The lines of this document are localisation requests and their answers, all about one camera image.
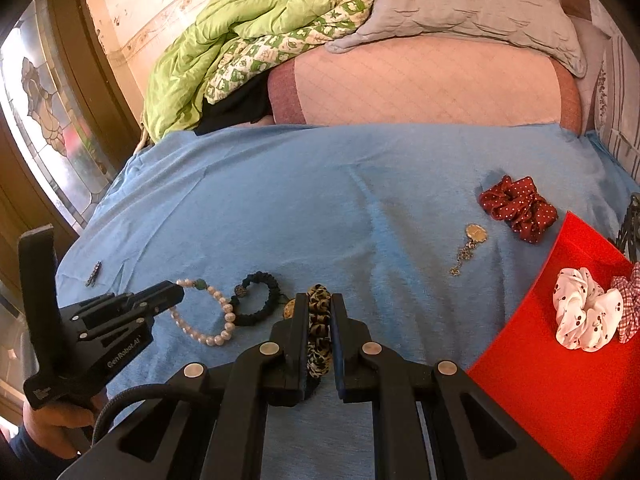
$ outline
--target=green blanket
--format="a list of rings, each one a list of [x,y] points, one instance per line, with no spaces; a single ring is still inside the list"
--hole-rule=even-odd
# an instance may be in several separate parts
[[[210,0],[156,61],[143,124],[154,142],[200,121],[254,75],[357,29],[373,0]]]

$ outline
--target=white scrunchie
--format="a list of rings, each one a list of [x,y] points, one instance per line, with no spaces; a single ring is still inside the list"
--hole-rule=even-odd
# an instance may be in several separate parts
[[[616,309],[623,303],[619,290],[604,292],[585,267],[562,269],[553,298],[562,346],[595,352],[611,341],[622,318],[623,309]]]

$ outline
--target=red felt sheet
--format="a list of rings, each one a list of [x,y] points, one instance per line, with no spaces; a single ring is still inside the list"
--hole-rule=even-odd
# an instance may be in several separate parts
[[[540,275],[469,375],[576,480],[595,480],[640,418],[640,336],[594,353],[560,345],[552,293],[564,267],[587,267],[607,290],[632,264],[567,213]]]

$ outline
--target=gold round object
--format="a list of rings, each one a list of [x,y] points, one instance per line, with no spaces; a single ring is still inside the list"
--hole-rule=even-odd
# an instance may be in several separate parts
[[[478,224],[469,224],[466,226],[466,235],[478,244],[481,244],[487,238],[486,231]]]
[[[289,303],[287,303],[284,306],[284,310],[282,311],[282,317],[284,319],[290,319],[291,317],[293,317],[293,308],[295,306],[296,306],[296,300],[295,299],[289,301]]]

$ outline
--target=black bracelet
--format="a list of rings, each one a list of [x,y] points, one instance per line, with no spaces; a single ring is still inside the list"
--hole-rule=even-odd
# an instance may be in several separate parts
[[[264,283],[269,287],[269,297],[267,298],[267,301],[264,302],[264,307],[262,307],[258,312],[254,312],[253,314],[239,314],[239,298],[247,295],[247,287],[249,287],[251,283]],[[236,285],[236,288],[234,288],[234,294],[229,300],[229,303],[233,305],[234,313],[236,314],[236,320],[234,323],[236,326],[253,326],[264,321],[273,314],[273,311],[276,310],[276,307],[280,304],[281,295],[282,293],[280,292],[280,286],[278,285],[277,280],[268,272],[258,271],[255,274],[248,274],[247,277],[242,280],[240,285]]]

